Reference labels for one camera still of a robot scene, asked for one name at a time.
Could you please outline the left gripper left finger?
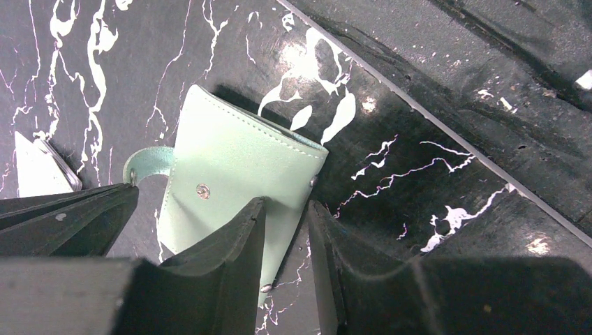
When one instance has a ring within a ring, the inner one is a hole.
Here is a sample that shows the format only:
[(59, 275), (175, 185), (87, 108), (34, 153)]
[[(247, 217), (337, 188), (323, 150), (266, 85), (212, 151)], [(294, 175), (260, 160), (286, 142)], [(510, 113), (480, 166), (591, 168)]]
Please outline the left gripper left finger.
[(2, 334), (251, 334), (266, 202), (155, 265), (126, 258), (1, 259)]

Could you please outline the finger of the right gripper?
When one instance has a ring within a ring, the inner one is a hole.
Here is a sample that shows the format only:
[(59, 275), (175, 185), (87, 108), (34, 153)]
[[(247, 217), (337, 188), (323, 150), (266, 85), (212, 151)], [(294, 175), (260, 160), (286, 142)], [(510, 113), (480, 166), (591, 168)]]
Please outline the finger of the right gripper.
[(135, 211), (139, 189), (115, 184), (1, 201), (1, 256), (105, 256)]

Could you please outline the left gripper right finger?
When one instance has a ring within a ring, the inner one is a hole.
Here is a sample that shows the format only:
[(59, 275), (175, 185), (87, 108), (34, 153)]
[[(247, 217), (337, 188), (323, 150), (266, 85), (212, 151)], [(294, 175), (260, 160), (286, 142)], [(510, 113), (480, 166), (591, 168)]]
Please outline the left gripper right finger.
[(322, 334), (590, 334), (591, 275), (560, 257), (402, 262), (306, 209)]

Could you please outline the mint green card holder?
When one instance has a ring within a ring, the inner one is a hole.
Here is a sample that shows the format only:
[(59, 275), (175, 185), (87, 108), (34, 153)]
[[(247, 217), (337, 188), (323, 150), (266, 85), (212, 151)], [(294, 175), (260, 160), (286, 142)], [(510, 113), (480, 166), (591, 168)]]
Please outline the mint green card holder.
[(126, 183), (167, 177), (157, 239), (179, 254), (227, 223), (248, 201), (267, 203), (260, 287), (274, 282), (328, 151), (198, 85), (189, 88), (173, 147), (132, 154)]

